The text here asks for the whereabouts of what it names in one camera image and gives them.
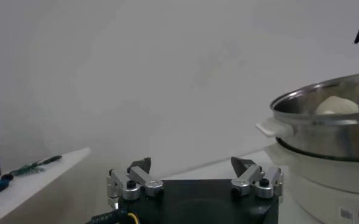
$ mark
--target white electric cooker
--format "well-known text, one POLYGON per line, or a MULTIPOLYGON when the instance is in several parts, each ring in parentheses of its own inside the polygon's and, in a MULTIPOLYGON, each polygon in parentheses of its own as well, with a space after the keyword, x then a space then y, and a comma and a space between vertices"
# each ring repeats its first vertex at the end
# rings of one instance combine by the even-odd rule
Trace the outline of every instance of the white electric cooker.
POLYGON ((309 214, 324 223, 359 224, 359 163, 301 155, 278 144, 265 151, 276 165, 289 167, 290 192, 309 214))

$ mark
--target label sticker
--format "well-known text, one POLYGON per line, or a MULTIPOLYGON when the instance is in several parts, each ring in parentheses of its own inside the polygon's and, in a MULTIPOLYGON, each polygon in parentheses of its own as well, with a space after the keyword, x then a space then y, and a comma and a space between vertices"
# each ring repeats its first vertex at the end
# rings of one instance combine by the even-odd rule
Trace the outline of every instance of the label sticker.
POLYGON ((339 217, 342 220, 348 221, 348 223, 354 224, 354 210, 348 209, 348 208, 339 208, 339 217))

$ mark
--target white wall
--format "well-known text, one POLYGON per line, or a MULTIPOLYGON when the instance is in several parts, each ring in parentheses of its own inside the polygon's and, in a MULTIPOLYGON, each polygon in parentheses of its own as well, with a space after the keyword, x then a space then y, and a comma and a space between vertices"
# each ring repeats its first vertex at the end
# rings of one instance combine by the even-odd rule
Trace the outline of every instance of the white wall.
POLYGON ((272 99, 359 72, 358 26, 353 0, 0 0, 1 163, 90 146, 46 219, 81 222, 107 209, 109 168, 150 156, 162 177, 266 145, 272 99))

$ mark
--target white shelf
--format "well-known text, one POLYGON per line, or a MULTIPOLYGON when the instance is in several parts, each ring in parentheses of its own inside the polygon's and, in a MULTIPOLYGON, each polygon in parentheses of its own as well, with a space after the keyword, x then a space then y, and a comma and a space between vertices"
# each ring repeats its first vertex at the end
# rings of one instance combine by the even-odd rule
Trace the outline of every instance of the white shelf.
POLYGON ((59 161, 42 166, 45 168, 42 173, 15 177, 10 186, 0 192, 0 219, 81 162, 90 152, 89 148, 70 152, 64 154, 59 161))

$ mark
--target steamed bun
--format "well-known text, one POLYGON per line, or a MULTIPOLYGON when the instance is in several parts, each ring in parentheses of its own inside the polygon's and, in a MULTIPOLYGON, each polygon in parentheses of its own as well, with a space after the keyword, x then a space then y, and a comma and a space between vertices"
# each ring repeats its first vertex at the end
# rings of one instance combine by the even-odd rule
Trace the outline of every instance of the steamed bun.
POLYGON ((348 99, 337 96, 328 97, 317 107, 315 114, 351 114, 359 113, 359 106, 348 99))

